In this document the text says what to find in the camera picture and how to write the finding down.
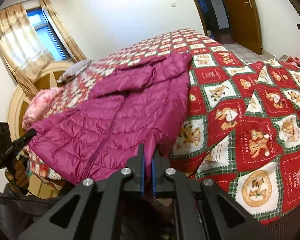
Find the red and white quilt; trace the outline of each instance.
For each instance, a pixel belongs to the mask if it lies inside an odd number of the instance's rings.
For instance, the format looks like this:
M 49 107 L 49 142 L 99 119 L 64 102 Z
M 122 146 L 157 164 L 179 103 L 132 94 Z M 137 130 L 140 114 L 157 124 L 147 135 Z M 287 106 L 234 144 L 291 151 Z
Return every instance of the red and white quilt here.
M 266 224 L 300 204 L 300 70 L 244 63 L 192 29 L 141 41 L 92 64 L 65 85 L 46 117 L 75 107 L 116 68 L 172 52 L 193 55 L 188 115 L 171 150 L 173 167 L 212 178 Z

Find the wooden door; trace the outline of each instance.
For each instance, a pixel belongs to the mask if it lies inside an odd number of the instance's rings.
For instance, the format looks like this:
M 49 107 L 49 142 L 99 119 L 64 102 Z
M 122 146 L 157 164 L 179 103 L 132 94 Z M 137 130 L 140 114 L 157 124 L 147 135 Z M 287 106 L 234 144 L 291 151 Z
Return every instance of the wooden door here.
M 223 0 L 229 12 L 233 40 L 262 54 L 259 15 L 254 0 Z

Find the magenta down jacket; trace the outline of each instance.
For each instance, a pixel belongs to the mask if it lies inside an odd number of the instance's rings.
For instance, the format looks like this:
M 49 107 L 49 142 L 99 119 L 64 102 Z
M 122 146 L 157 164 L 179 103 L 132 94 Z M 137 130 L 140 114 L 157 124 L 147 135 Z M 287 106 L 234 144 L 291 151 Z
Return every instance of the magenta down jacket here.
M 186 118 L 191 59 L 174 53 L 117 70 L 78 107 L 34 123 L 30 149 L 77 185 L 124 168 L 144 143 L 149 177 L 156 145 L 168 155 Z

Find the window frame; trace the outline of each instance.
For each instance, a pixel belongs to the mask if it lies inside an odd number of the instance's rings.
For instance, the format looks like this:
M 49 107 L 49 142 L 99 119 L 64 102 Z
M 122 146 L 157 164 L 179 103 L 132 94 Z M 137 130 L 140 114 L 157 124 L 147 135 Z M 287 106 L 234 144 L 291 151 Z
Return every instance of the window frame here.
M 43 23 L 43 24 L 40 24 L 40 25 L 37 25 L 37 26 L 33 26 L 35 31 L 37 32 L 37 30 L 47 27 L 47 29 L 49 30 L 51 36 L 54 39 L 54 41 L 52 41 L 52 42 L 55 42 L 55 44 L 58 46 L 58 48 L 66 56 L 62 61 L 71 60 L 70 54 L 68 53 L 66 47 L 62 44 L 61 40 L 59 39 L 58 35 L 56 34 L 55 30 L 53 29 L 51 23 L 49 22 L 49 20 L 48 20 L 47 16 L 45 15 L 44 11 L 42 10 L 42 8 L 41 7 L 35 7 L 35 8 L 31 8 L 31 9 L 26 10 L 26 12 L 27 12 L 27 15 L 28 15 L 29 12 L 33 12 L 33 11 L 37 11 L 37 10 L 42 11 L 42 13 L 43 13 L 44 17 L 46 18 L 47 22 Z

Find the beige curtain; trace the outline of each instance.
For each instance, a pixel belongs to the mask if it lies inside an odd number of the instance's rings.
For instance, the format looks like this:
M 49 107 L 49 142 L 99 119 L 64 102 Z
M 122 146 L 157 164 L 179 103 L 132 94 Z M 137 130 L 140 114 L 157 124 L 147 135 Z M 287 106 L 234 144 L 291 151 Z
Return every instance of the beige curtain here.
M 73 40 L 69 32 L 64 27 L 63 23 L 60 20 L 58 13 L 52 8 L 52 4 L 50 0 L 40 0 L 40 5 L 45 12 L 46 16 L 50 17 L 53 22 L 53 27 L 55 27 L 58 31 L 57 34 L 61 35 L 59 37 L 63 43 L 63 45 L 68 50 L 74 62 L 81 61 L 83 59 L 87 59 L 81 49 L 78 47 L 77 43 Z
M 31 99 L 42 69 L 54 60 L 31 26 L 22 4 L 0 10 L 0 50 L 9 69 Z

